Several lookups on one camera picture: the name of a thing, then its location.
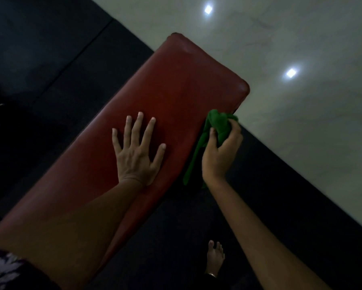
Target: forearm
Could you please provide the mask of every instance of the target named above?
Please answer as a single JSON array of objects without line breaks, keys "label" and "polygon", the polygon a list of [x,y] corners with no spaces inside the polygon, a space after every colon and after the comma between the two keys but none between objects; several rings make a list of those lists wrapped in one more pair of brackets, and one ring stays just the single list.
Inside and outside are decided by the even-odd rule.
[{"label": "forearm", "polygon": [[0,248],[27,258],[67,288],[61,281],[74,282],[77,277],[79,282],[96,271],[142,187],[135,180],[124,180],[79,209],[15,229],[0,238]]},{"label": "forearm", "polygon": [[268,230],[226,181],[208,187],[265,290],[330,289]]}]

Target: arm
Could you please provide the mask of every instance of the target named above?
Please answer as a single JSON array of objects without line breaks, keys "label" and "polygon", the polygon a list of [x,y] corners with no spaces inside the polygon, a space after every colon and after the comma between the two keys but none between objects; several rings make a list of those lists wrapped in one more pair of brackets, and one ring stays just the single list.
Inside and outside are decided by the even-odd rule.
[{"label": "arm", "polygon": [[125,212],[137,194],[153,182],[165,152],[148,156],[155,119],[148,124],[142,143],[140,113],[131,130],[128,116],[123,149],[113,129],[119,184],[83,207],[40,222],[30,222],[0,237],[0,249],[28,259],[62,289],[83,286],[96,272]]},{"label": "arm", "polygon": [[203,178],[233,230],[260,284],[265,290],[330,288],[291,253],[261,222],[225,180],[242,141],[241,129],[231,120],[232,132],[217,148],[211,130],[203,156]]}]

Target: black floor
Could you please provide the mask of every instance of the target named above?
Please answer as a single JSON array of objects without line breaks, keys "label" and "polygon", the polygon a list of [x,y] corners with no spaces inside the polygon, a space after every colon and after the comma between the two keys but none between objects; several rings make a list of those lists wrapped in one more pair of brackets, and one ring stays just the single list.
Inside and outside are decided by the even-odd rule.
[{"label": "black floor", "polygon": [[[91,0],[0,0],[0,216],[152,54]],[[228,180],[334,289],[362,288],[362,227],[249,132]],[[222,242],[220,279],[256,279],[207,190],[178,182],[88,288],[185,289]]]}]

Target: leather surface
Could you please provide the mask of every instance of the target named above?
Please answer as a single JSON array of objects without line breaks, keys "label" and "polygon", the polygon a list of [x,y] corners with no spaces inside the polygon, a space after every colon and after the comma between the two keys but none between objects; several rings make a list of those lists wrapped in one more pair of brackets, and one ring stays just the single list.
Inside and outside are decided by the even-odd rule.
[{"label": "leather surface", "polygon": [[143,126],[157,122],[153,158],[167,144],[161,170],[127,211],[104,262],[134,234],[176,180],[211,109],[234,112],[248,84],[183,35],[172,34],[108,102],[47,173],[0,223],[0,234],[34,219],[76,209],[118,183],[111,128],[122,135],[127,115],[144,112]]}]

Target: left hand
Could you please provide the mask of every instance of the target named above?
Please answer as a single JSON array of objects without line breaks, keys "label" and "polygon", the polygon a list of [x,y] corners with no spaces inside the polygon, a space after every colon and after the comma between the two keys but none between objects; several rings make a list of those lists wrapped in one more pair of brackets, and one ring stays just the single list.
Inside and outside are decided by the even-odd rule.
[{"label": "left hand", "polygon": [[114,145],[116,163],[118,167],[118,179],[122,182],[125,179],[133,179],[142,185],[150,185],[161,167],[164,158],[166,145],[160,144],[154,160],[149,159],[149,145],[153,133],[155,118],[151,118],[139,144],[140,130],[143,120],[143,113],[138,113],[133,129],[131,129],[131,116],[127,116],[124,127],[123,149],[120,147],[117,130],[112,129],[112,144]]}]

